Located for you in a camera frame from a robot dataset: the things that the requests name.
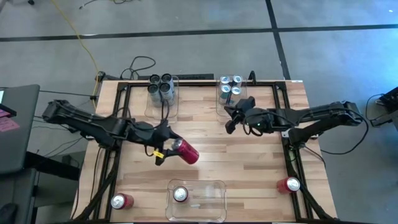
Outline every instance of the can in container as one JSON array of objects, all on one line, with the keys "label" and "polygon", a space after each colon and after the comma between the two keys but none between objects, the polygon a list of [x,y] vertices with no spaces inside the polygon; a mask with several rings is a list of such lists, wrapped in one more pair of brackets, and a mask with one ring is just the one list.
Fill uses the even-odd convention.
[{"label": "can in container", "polygon": [[230,85],[224,84],[224,85],[220,86],[220,97],[218,98],[218,102],[221,105],[225,105],[226,104],[230,92],[231,92],[231,86]]},{"label": "can in container", "polygon": [[220,77],[220,82],[222,84],[229,84],[230,81],[231,81],[231,79],[227,75],[223,75],[222,77]]},{"label": "can in container", "polygon": [[172,149],[180,152],[181,159],[187,164],[194,164],[199,159],[199,152],[182,138],[178,138],[173,142]]},{"label": "can in container", "polygon": [[162,83],[160,85],[160,94],[162,95],[163,100],[167,100],[169,106],[174,104],[174,96],[171,86],[168,83]]},{"label": "can in container", "polygon": [[162,75],[162,83],[167,83],[170,85],[170,88],[172,89],[173,93],[174,93],[174,82],[173,82],[173,77],[166,73]]},{"label": "can in container", "polygon": [[111,205],[114,209],[129,209],[134,204],[134,198],[128,194],[116,194],[113,196]]},{"label": "can in container", "polygon": [[295,177],[286,177],[276,183],[276,188],[282,194],[296,192],[300,189],[300,181]]},{"label": "can in container", "polygon": [[240,89],[240,87],[234,86],[234,87],[232,87],[231,92],[232,92],[232,95],[231,95],[231,100],[229,101],[229,103],[231,105],[235,105],[241,99],[242,89]]},{"label": "can in container", "polygon": [[173,198],[176,202],[186,201],[188,199],[188,190],[182,186],[174,188]]},{"label": "can in container", "polygon": [[149,77],[149,83],[155,84],[155,85],[160,85],[160,77],[156,74],[151,75]]},{"label": "can in container", "polygon": [[232,78],[232,86],[241,87],[242,85],[242,76],[234,75]]},{"label": "can in container", "polygon": [[148,94],[154,106],[162,106],[162,98],[160,97],[159,87],[156,84],[148,86]]}]

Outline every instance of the yellow cable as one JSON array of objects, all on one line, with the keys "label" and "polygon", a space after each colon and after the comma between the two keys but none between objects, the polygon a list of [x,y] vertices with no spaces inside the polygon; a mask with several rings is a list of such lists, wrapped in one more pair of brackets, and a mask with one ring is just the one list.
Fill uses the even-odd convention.
[{"label": "yellow cable", "polygon": [[[54,0],[51,0],[51,1],[52,1],[52,4],[54,4],[54,6],[55,6],[55,7],[57,8],[57,10],[60,12],[60,14],[62,15],[62,17],[69,23],[69,25],[70,25],[70,27],[73,29],[73,31],[75,31],[75,34],[76,34],[76,36],[77,36],[77,39],[78,39],[79,42],[80,42],[80,45],[87,51],[88,55],[90,56],[91,60],[92,60],[93,63],[94,63],[95,71],[96,71],[96,74],[95,74],[95,77],[96,77],[96,78],[95,78],[95,86],[94,86],[94,90],[93,90],[93,96],[95,96],[96,91],[97,91],[97,88],[98,88],[98,72],[99,72],[98,67],[97,67],[97,63],[95,62],[94,57],[92,56],[91,52],[90,52],[90,51],[87,49],[87,47],[83,44],[83,41],[81,41],[79,32],[77,32],[77,30],[75,29],[75,27],[74,27],[74,26],[72,25],[72,23],[69,21],[68,17],[62,12],[62,10],[60,9],[60,7],[58,6],[58,4],[57,4]],[[95,100],[92,100],[92,102],[93,102],[94,109],[97,109],[97,107],[96,107],[96,105],[95,105]]]}]

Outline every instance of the concrete floor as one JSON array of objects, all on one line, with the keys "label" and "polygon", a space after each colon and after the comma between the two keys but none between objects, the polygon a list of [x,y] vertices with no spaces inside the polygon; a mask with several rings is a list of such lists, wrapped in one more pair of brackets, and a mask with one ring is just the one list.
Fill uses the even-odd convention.
[{"label": "concrete floor", "polygon": [[[81,34],[113,34],[205,29],[271,28],[264,0],[142,0],[114,5],[99,0],[58,0]],[[278,27],[398,24],[398,2],[347,0],[272,1]],[[1,37],[73,35],[50,1],[7,2],[0,12]],[[281,32],[291,79],[303,80],[310,106],[332,101],[366,100],[398,85],[398,29]],[[181,35],[84,40],[100,70],[118,75],[133,57],[153,57],[157,65],[142,72],[235,73],[255,70],[260,79],[284,79],[274,36],[251,34]],[[149,62],[140,61],[137,68]],[[91,94],[95,72],[77,40],[0,42],[0,86],[37,83],[43,90]],[[47,102],[66,99],[92,110],[87,98],[41,93],[36,114]],[[371,116],[383,113],[371,105]],[[343,152],[361,137],[364,125],[336,128],[320,137],[321,148]],[[345,156],[323,154],[338,216],[342,220],[396,223],[398,218],[398,133],[391,124],[371,128],[365,142]],[[34,129],[29,150],[49,152],[76,138],[65,131]],[[84,151],[81,141],[68,153]],[[64,214],[71,204],[39,211],[38,223]]]}]

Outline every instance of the pink sticky note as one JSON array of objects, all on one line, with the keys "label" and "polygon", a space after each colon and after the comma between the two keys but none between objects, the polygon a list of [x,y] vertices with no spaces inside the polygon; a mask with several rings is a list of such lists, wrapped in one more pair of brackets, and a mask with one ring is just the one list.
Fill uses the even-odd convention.
[{"label": "pink sticky note", "polygon": [[0,131],[5,132],[5,131],[10,131],[13,129],[19,128],[19,125],[13,121],[11,118],[7,117],[2,117],[0,118]]},{"label": "pink sticky note", "polygon": [[4,116],[8,116],[10,113],[4,111],[4,110],[0,110],[0,118],[4,117]]}]

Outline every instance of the wooden tabletop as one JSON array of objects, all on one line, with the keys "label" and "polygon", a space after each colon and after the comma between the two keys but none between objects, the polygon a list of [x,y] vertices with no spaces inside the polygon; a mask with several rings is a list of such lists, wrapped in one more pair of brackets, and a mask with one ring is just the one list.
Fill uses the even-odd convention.
[{"label": "wooden tabletop", "polygon": [[[308,108],[302,82],[286,82],[290,106]],[[103,83],[96,112],[112,113],[117,81]],[[260,108],[275,108],[272,89],[266,86],[248,87],[248,95],[256,99]],[[157,124],[145,116],[147,90],[133,87],[130,99],[132,116],[139,121]],[[226,222],[294,221],[289,195],[276,191],[276,182],[287,176],[280,133],[262,137],[247,136],[241,127],[227,134],[224,122],[216,113],[215,87],[180,87],[178,115],[170,119],[172,129],[186,139],[200,153],[194,165],[179,157],[170,157],[161,166],[154,157],[147,157],[144,146],[124,142],[115,193],[131,194],[134,207],[113,210],[112,222],[167,222],[165,217],[167,184],[172,179],[222,180],[226,184],[228,214]],[[307,146],[320,153],[317,141]],[[80,177],[80,198],[76,214],[90,201],[93,171],[98,144],[90,142]],[[308,189],[327,213],[335,217],[335,207],[322,161],[311,153],[300,151]],[[98,188],[104,149],[100,152],[94,191]],[[105,192],[101,216],[108,193]],[[305,209],[300,200],[302,216]]]}]

